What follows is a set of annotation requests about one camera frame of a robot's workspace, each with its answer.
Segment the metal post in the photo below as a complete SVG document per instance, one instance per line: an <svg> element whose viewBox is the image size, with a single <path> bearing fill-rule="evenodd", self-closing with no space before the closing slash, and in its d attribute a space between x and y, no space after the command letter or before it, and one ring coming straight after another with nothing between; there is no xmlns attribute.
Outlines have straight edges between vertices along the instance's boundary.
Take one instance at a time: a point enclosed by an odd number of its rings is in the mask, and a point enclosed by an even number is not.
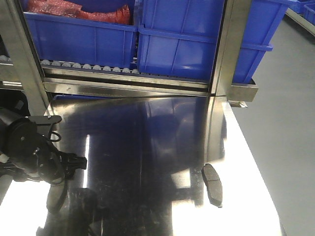
<svg viewBox="0 0 315 236"><path fill-rule="evenodd" d="M210 92L226 96L232 84L252 0L227 0Z"/></svg>
<svg viewBox="0 0 315 236"><path fill-rule="evenodd" d="M49 104L40 67L18 0L0 1L0 34L23 85L32 115L43 115Z"/></svg>

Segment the reflective metal surface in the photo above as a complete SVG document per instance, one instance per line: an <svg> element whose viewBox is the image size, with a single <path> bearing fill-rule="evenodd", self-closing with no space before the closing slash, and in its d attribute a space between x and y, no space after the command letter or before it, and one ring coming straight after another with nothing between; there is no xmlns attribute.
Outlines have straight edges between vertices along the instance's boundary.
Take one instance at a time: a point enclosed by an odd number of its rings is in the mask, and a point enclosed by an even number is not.
<svg viewBox="0 0 315 236"><path fill-rule="evenodd" d="M59 99L47 113L63 118L58 148L86 156L87 170L69 181L57 215L47 214L48 184L12 182L1 235L282 235L225 97ZM220 178L222 208L210 204L206 163Z"/></svg>
<svg viewBox="0 0 315 236"><path fill-rule="evenodd" d="M59 78L69 78L69 77L81 77L85 78L85 80L90 78L98 78L102 79L103 81L111 81L111 82L117 82L117 81L124 81L124 82L130 82L139 83L139 84L148 84L151 86L154 85L164 85L164 86L172 86L174 88L176 87L186 87L186 88L195 88L195 89L203 89L206 91L208 89L209 84L204 82L192 82L188 79L184 78L173 78L173 77L166 77L166 76L158 76L158 75L138 75L138 74L131 74L131 73L111 73L106 71L98 71L95 72L95 70L84 70L84 69L64 69L62 67L57 66L49 66L44 65L43 66L44 72L46 77L54 78L58 76Z"/></svg>
<svg viewBox="0 0 315 236"><path fill-rule="evenodd" d="M152 96L207 96L206 91L195 91L185 88L159 88L155 86L125 85L106 83L97 79L86 80L85 78L44 78L44 86L48 92L92 95L105 97L152 97Z"/></svg>
<svg viewBox="0 0 315 236"><path fill-rule="evenodd" d="M19 0L0 1L0 22L0 34L30 101L30 112L32 115L43 115L49 100L42 84L43 72Z"/></svg>
<svg viewBox="0 0 315 236"><path fill-rule="evenodd" d="M19 77L15 72L13 64L0 62L0 81L19 82Z"/></svg>
<svg viewBox="0 0 315 236"><path fill-rule="evenodd" d="M315 26L311 22L307 21L305 18L303 18L301 15L297 14L290 8L287 9L286 15L293 19L304 29L306 29L308 32L310 32L313 36L315 36Z"/></svg>
<svg viewBox="0 0 315 236"><path fill-rule="evenodd" d="M231 101L252 102L257 92L257 85L232 83L227 99Z"/></svg>
<svg viewBox="0 0 315 236"><path fill-rule="evenodd" d="M235 72L252 0L227 0L213 82L212 94L227 96Z"/></svg>

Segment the black cable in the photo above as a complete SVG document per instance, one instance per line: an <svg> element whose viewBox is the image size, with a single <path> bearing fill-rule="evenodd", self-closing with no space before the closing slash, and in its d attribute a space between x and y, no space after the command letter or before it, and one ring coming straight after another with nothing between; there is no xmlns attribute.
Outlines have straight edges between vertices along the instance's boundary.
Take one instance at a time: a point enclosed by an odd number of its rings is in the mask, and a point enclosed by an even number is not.
<svg viewBox="0 0 315 236"><path fill-rule="evenodd" d="M59 141L61 140L61 135L60 135L60 134L58 134L58 133L56 133L56 132L54 132L54 131L51 131L50 136L51 136L52 134L56 135L58 138L57 138L57 139L49 139L50 142L56 143L56 142L59 142Z"/></svg>

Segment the metal edge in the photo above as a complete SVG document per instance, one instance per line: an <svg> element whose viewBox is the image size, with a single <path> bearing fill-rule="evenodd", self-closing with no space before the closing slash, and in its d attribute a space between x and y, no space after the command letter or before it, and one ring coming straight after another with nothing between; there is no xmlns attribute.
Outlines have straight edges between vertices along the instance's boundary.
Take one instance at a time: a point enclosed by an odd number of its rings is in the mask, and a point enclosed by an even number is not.
<svg viewBox="0 0 315 236"><path fill-rule="evenodd" d="M300 26L302 26L304 29L306 29L308 32L310 32L313 36L315 36L315 25L313 25L311 22L307 21L290 8L287 9L285 14L296 23L298 23Z"/></svg>
<svg viewBox="0 0 315 236"><path fill-rule="evenodd" d="M137 83L147 83L154 85L168 85L168 86L179 86L187 88L196 88L196 89L208 89L209 84L202 82L192 82L184 81L183 79L172 79L171 77L163 76L146 76L146 75L137 75L137 74L124 74L124 73L111 73L105 71L91 71L83 69L61 69L51 66L43 66L46 77L56 77L56 76L76 76L84 78L98 78L105 80L113 81L128 81L128 82L137 82Z"/></svg>
<svg viewBox="0 0 315 236"><path fill-rule="evenodd" d="M238 61L252 0L227 0L218 42L211 93L226 96Z"/></svg>
<svg viewBox="0 0 315 236"><path fill-rule="evenodd" d="M44 78L44 87L47 92L94 96L139 97L183 95L205 97L209 95L207 92L192 90L121 85L60 78Z"/></svg>
<svg viewBox="0 0 315 236"><path fill-rule="evenodd" d="M2 81L0 82L0 89L20 90L23 91L23 86L19 82Z"/></svg>
<svg viewBox="0 0 315 236"><path fill-rule="evenodd" d="M258 89L258 86L255 84L232 83L227 99L229 101L252 102L258 92Z"/></svg>

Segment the stainless steel table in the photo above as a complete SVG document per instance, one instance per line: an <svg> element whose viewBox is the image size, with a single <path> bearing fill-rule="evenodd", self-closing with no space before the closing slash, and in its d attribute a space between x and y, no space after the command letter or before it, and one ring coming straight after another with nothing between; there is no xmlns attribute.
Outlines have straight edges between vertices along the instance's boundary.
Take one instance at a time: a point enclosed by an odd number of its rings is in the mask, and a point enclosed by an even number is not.
<svg viewBox="0 0 315 236"><path fill-rule="evenodd" d="M12 182L1 235L280 236L279 217L225 97L57 99L57 148L88 159L61 211L49 184ZM222 183L210 204L202 167Z"/></svg>

